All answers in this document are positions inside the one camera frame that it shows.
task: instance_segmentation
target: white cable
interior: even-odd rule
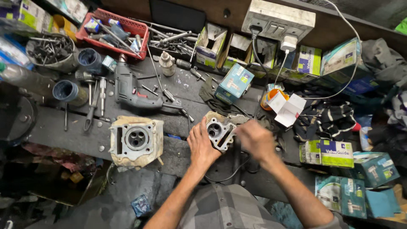
[[[280,75],[281,69],[284,67],[285,59],[287,59],[287,56],[288,56],[288,53],[289,53],[289,52],[290,52],[290,51],[289,51],[288,49],[285,51],[285,57],[284,57],[284,60],[282,61],[282,65],[281,65],[280,71],[278,71],[276,80],[274,81],[273,89],[276,87],[278,76]]]
[[[333,4],[332,2],[330,2],[330,1],[328,1],[328,0],[324,0],[324,1],[327,2],[327,3],[329,3],[329,4],[331,4],[331,5],[336,9],[336,11],[338,12],[339,16],[346,22],[346,24],[348,24],[348,26],[349,26],[349,27],[353,30],[353,32],[356,34],[356,37],[357,37],[357,39],[358,39],[358,41],[359,41],[359,44],[360,44],[360,53],[362,53],[362,41],[360,40],[359,34],[356,32],[356,29],[353,28],[353,26],[348,22],[348,20],[346,20],[346,18],[342,15],[342,13],[339,11],[338,7],[336,7],[335,4]],[[328,98],[334,97],[334,96],[336,96],[336,95],[339,95],[339,94],[350,84],[350,82],[353,80],[353,77],[355,76],[355,73],[356,73],[356,70],[357,70],[358,63],[359,63],[359,56],[356,54],[355,69],[353,70],[352,77],[350,78],[349,82],[344,86],[344,88],[342,88],[342,90],[340,90],[340,91],[339,91],[338,93],[336,93],[335,95],[331,95],[331,96],[328,96],[328,97],[322,97],[322,98],[303,98],[303,99],[328,99]]]

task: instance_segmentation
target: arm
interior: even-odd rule
[[[218,159],[221,153],[212,147],[206,130],[206,118],[192,127],[187,138],[191,149],[191,165],[184,177],[167,198],[160,209],[148,221],[144,229],[176,228],[184,209],[184,205],[202,180],[209,167]]]
[[[254,120],[236,130],[244,148],[277,181],[305,228],[327,225],[333,214],[308,190],[275,154],[273,134]]]

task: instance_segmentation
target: metal bucket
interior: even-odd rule
[[[29,51],[33,51],[33,49],[34,49],[33,44],[34,44],[34,42],[36,42],[36,41],[31,41],[30,40],[30,41],[28,41],[28,43],[26,45],[26,54],[28,56],[28,59],[35,65],[50,68],[50,69],[53,69],[53,70],[56,70],[56,71],[59,71],[59,72],[62,72],[62,73],[71,73],[71,72],[75,71],[79,66],[79,62],[78,62],[79,51],[78,51],[78,48],[75,46],[74,41],[70,37],[68,37],[66,35],[63,35],[63,34],[50,33],[50,35],[55,36],[55,37],[66,37],[66,38],[68,38],[68,40],[73,45],[73,52],[64,60],[58,61],[58,62],[53,63],[53,64],[44,64],[43,65],[42,63],[38,63],[35,58],[32,58],[30,55],[28,55]]]

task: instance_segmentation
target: person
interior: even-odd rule
[[[250,120],[238,126],[236,134],[242,146],[275,178],[304,228],[347,228],[341,216],[329,211],[281,161],[274,152],[270,131]],[[191,164],[145,229],[284,228],[240,185],[206,185],[190,198],[195,186],[221,153],[212,147],[205,117],[191,129],[187,142],[191,149]]]

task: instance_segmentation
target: red plastic basket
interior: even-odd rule
[[[132,35],[138,34],[138,35],[141,36],[141,38],[144,38],[143,42],[141,44],[140,53],[139,53],[141,58],[138,57],[133,52],[128,52],[128,51],[125,51],[125,50],[122,50],[122,49],[119,49],[119,48],[114,48],[114,47],[111,47],[111,46],[109,46],[107,44],[104,44],[102,42],[90,39],[88,37],[88,33],[86,32],[84,26],[88,21],[90,21],[91,16],[94,16],[96,19],[102,20],[102,23],[105,24],[105,25],[108,25],[108,20],[110,18],[114,19],[114,20],[117,20],[117,21],[120,21],[120,24],[122,25],[122,28],[123,28],[124,31],[130,32]],[[146,24],[144,24],[144,23],[137,22],[137,21],[134,21],[134,20],[119,16],[119,15],[114,14],[114,13],[110,13],[110,12],[108,12],[106,10],[97,9],[94,13],[87,13],[86,14],[86,17],[83,20],[82,26],[77,31],[77,33],[75,34],[75,37],[78,40],[85,40],[88,43],[93,44],[95,46],[99,46],[99,47],[102,47],[102,48],[107,48],[107,49],[113,50],[113,51],[118,52],[118,53],[123,53],[125,55],[135,57],[137,59],[144,59],[144,58],[146,58],[146,54],[147,54],[146,52],[147,52],[147,42],[149,40],[149,29],[148,29],[148,26]]]

